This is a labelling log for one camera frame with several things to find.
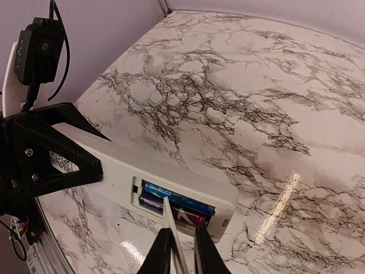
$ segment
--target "white marble surface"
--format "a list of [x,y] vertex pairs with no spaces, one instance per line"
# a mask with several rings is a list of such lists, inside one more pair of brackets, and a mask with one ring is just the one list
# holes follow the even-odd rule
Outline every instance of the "white marble surface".
[[[324,34],[174,12],[78,107],[115,142],[237,186],[217,245],[232,273],[364,273],[364,72],[363,50]],[[256,244],[292,170],[302,183]],[[136,273],[160,228],[88,187],[40,200],[76,273]]]

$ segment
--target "metal edge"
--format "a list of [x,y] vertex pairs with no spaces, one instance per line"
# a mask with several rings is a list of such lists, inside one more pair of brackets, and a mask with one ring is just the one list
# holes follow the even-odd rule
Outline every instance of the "metal edge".
[[46,215],[44,214],[39,199],[38,198],[34,199],[35,199],[35,204],[37,205],[39,213],[42,217],[44,227],[46,229],[46,231],[40,237],[40,241],[35,244],[39,245],[39,247],[42,247],[50,264],[55,268],[54,270],[56,273],[75,274],[75,271],[73,270],[72,266],[70,265],[65,255],[63,254],[61,247],[59,246],[57,239],[52,232],[52,229],[47,221]]
[[159,4],[160,9],[165,17],[172,13],[173,10],[169,0],[157,0],[157,3]]

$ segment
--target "wire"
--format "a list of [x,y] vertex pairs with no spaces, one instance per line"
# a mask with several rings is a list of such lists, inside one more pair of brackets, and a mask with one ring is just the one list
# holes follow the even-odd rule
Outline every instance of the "wire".
[[28,223],[29,223],[29,217],[28,216],[25,216],[25,218],[27,218],[27,221],[25,222],[24,225],[28,225]]
[[53,13],[54,13],[54,10],[55,10],[55,1],[54,0],[51,0],[50,1],[50,16],[49,18],[51,20],[53,20]]
[[38,96],[39,87],[39,74],[37,72],[33,72],[31,83],[28,86],[26,102],[23,105],[21,112],[29,111],[33,107]]
[[57,96],[57,94],[59,93],[60,89],[63,86],[64,81],[66,80],[67,74],[68,74],[68,69],[70,68],[70,44],[68,42],[68,38],[67,38],[67,34],[66,34],[66,29],[64,28],[64,24],[62,22],[62,17],[59,13],[57,4],[54,0],[50,1],[50,17],[52,16],[53,19],[53,11],[56,13],[57,19],[62,23],[63,26],[63,30],[64,30],[64,43],[66,44],[66,68],[64,69],[64,74],[63,74],[63,78],[58,86],[58,88],[56,89],[56,91],[48,98],[48,101],[52,100],[53,98],[55,98]]
[[[18,235],[8,226],[6,225],[2,220],[0,220],[0,224],[6,228],[9,232],[10,232],[10,237],[11,237],[11,245],[13,246],[13,249],[14,249],[14,252],[15,252],[15,255],[18,257],[18,259],[20,261],[27,261],[27,252],[25,250],[25,246],[23,244],[23,242],[21,241],[21,239],[18,237]],[[18,253],[18,250],[15,246],[15,241],[14,241],[14,238],[17,240],[17,242],[20,244],[21,248],[22,248],[22,251],[23,251],[23,254],[24,254],[24,257],[21,257]]]

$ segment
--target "blue battery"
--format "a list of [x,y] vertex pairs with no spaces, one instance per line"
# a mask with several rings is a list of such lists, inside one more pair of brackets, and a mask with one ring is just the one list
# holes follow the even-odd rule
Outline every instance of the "blue battery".
[[[149,208],[159,214],[164,213],[164,200],[143,191],[138,198],[139,204],[143,207]],[[208,218],[200,212],[193,212],[192,210],[185,209],[179,205],[170,204],[172,216],[175,220],[183,222],[185,224],[205,226],[208,223]]]
[[147,182],[145,180],[143,180],[143,183],[144,183],[144,191],[150,194],[153,194],[162,199],[167,197],[171,203],[175,203],[181,207],[203,213],[209,217],[213,216],[214,214],[214,207],[212,207],[211,205],[198,202],[191,198],[174,193],[165,188],[158,187],[157,185]]

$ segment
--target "camera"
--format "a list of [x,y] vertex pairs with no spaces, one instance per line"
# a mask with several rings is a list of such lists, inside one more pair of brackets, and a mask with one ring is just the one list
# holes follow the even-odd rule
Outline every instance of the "camera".
[[19,35],[14,71],[25,86],[53,82],[65,32],[61,21],[34,18]]

